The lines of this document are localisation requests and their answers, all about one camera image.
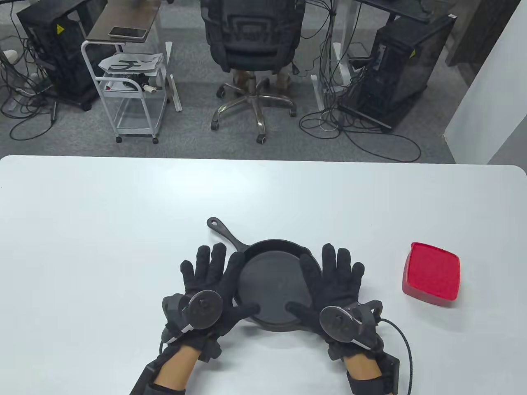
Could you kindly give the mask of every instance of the black glove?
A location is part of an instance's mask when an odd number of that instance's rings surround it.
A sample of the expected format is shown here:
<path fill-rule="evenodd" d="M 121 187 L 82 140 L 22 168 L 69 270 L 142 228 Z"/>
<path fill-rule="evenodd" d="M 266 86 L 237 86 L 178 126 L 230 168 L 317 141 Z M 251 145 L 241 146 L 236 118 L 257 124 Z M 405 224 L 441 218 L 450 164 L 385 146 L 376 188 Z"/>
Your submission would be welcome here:
<path fill-rule="evenodd" d="M 300 267 L 307 288 L 313 300 L 313 307 L 298 302 L 289 302 L 287 311 L 295 315 L 302 325 L 320 335 L 329 345 L 331 359 L 352 357 L 359 353 L 369 354 L 364 348 L 354 343 L 341 343 L 330 337 L 320 325 L 320 312 L 327 306 L 348 306 L 358 301 L 360 282 L 364 274 L 364 265 L 357 262 L 351 268 L 349 251 L 340 248 L 335 259 L 335 249 L 331 244 L 322 247 L 322 274 L 309 255 L 300 257 Z"/>
<path fill-rule="evenodd" d="M 187 344 L 196 350 L 204 351 L 209 348 L 219 350 L 221 353 L 219 346 L 216 347 L 216 340 L 226 335 L 240 320 L 258 314 L 260 311 L 260 306 L 255 303 L 233 307 L 232 298 L 238 288 L 240 273 L 245 265 L 245 256 L 241 252 L 232 254 L 224 273 L 225 253 L 226 247 L 222 243 L 212 247 L 212 254 L 208 246 L 202 245 L 196 254 L 195 273 L 192 263 L 189 261 L 181 263 L 186 295 L 192 296 L 202 290 L 212 290 L 217 292 L 223 300 L 223 312 L 213 326 L 201 330 L 194 329 L 178 339 L 181 344 Z M 216 352 L 212 351 L 210 357 L 219 356 L 215 354 Z"/>

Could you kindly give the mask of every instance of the gray carpet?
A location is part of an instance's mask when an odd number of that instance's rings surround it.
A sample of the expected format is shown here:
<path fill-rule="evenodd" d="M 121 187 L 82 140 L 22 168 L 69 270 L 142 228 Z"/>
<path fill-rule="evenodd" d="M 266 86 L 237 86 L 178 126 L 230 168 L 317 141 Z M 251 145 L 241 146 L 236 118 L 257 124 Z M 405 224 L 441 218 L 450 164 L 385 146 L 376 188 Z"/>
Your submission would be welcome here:
<path fill-rule="evenodd" d="M 24 7 L 16 4 L 15 9 Z M 354 147 L 341 136 L 336 140 L 316 140 L 298 128 L 299 118 L 290 118 L 284 108 L 265 108 L 268 141 L 256 143 L 257 130 L 249 110 L 236 111 L 220 121 L 220 130 L 210 130 L 210 119 L 221 101 L 215 92 L 219 84 L 231 77 L 221 71 L 210 57 L 204 38 L 199 2 L 184 0 L 162 8 L 165 37 L 174 41 L 173 71 L 183 112 L 168 107 L 159 136 L 154 145 L 144 137 L 125 137 L 116 144 L 100 101 L 84 113 L 73 107 L 60 106 L 55 126 L 42 137 L 27 142 L 12 141 L 8 132 L 14 121 L 0 115 L 0 157 L 24 155 L 81 155 L 81 156 L 137 156 L 189 157 L 215 159 L 265 159 L 305 161 L 383 161 Z M 9 8 L 0 7 L 0 38 L 14 33 L 9 20 Z M 313 34 L 324 21 L 324 11 L 308 7 L 304 21 L 304 35 Z M 386 22 L 387 14 L 363 6 L 354 41 L 371 47 L 375 31 Z M 323 32 L 310 40 L 302 40 L 295 57 L 301 69 L 310 68 L 318 55 L 318 44 Z M 16 40 L 0 42 L 3 49 L 19 48 Z M 453 163 L 442 134 L 467 87 L 456 68 L 444 63 L 446 52 L 430 78 L 428 88 L 396 132 L 415 140 L 422 148 L 423 163 Z M 313 87 L 309 78 L 294 78 L 290 96 L 296 101 L 299 117 L 317 110 Z M 43 115 L 26 122 L 17 136 L 36 134 L 48 126 L 49 117 Z M 416 151 L 408 141 L 395 137 L 358 136 L 357 142 L 370 151 L 401 159 L 412 158 Z"/>

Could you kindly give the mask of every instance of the black computer tower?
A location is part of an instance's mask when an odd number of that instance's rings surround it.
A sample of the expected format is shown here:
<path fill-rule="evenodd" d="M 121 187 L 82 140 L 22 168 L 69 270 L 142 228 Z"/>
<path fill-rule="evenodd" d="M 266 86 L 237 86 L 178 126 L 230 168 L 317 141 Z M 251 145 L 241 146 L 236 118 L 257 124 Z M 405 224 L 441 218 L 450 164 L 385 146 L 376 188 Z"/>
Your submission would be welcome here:
<path fill-rule="evenodd" d="M 81 54 L 81 44 L 101 15 L 107 0 L 40 0 L 17 13 L 29 43 L 36 53 L 36 63 L 46 70 L 53 89 L 46 93 L 88 109 L 98 97 Z M 108 45 L 88 47 L 92 65 L 111 56 Z M 102 73 L 99 67 L 93 67 Z"/>
<path fill-rule="evenodd" d="M 393 124 L 390 114 L 425 90 L 455 20 L 445 15 L 423 24 L 401 17 L 380 28 L 354 108 Z"/>

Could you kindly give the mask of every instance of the black frying pan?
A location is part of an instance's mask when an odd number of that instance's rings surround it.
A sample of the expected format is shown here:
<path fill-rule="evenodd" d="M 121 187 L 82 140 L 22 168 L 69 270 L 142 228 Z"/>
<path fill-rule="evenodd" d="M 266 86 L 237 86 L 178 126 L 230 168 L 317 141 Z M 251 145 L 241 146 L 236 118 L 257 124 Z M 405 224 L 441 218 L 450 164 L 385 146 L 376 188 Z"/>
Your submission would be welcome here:
<path fill-rule="evenodd" d="M 207 226 L 229 240 L 245 255 L 246 264 L 240 275 L 238 292 L 235 294 L 236 303 L 258 303 L 260 312 L 252 318 L 264 329 L 298 329 L 299 321 L 285 309 L 285 305 L 290 301 L 307 306 L 312 304 L 299 262 L 302 254 L 311 255 L 311 252 L 286 240 L 243 244 L 216 217 L 209 218 Z"/>

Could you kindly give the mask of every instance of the chair base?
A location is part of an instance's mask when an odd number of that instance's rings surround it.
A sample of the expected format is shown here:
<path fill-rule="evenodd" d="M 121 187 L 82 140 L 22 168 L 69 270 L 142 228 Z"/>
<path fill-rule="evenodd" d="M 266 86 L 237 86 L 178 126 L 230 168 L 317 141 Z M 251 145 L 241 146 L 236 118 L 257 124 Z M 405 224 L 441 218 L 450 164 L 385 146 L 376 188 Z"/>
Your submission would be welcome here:
<path fill-rule="evenodd" d="M 259 134 L 256 139 L 256 142 L 259 144 L 264 144 L 267 139 L 267 133 L 266 133 L 265 120 L 263 118 L 264 115 L 262 113 L 260 100 L 264 99 L 272 103 L 274 102 L 274 103 L 286 104 L 289 107 L 289 116 L 292 116 L 292 117 L 295 117 L 297 115 L 296 104 L 287 96 L 276 95 L 276 94 L 262 94 L 261 91 L 264 88 L 269 87 L 269 78 L 263 78 L 257 84 L 256 76 L 254 72 L 250 72 L 249 74 L 250 76 L 249 76 L 249 84 L 248 84 L 247 90 L 243 90 L 237 86 L 234 86 L 228 83 L 224 83 L 220 86 L 220 88 L 218 89 L 216 93 L 216 96 L 218 98 L 222 98 L 224 96 L 226 88 L 233 90 L 236 93 L 239 93 L 241 96 L 237 99 L 234 99 L 228 103 L 223 104 L 216 110 L 216 112 L 214 113 L 214 116 L 212 117 L 210 128 L 212 130 L 218 130 L 221 114 L 223 114 L 225 111 L 230 110 L 231 108 L 234 108 L 240 104 L 248 103 L 252 107 L 252 110 L 256 117 L 256 124 L 258 126 Z"/>

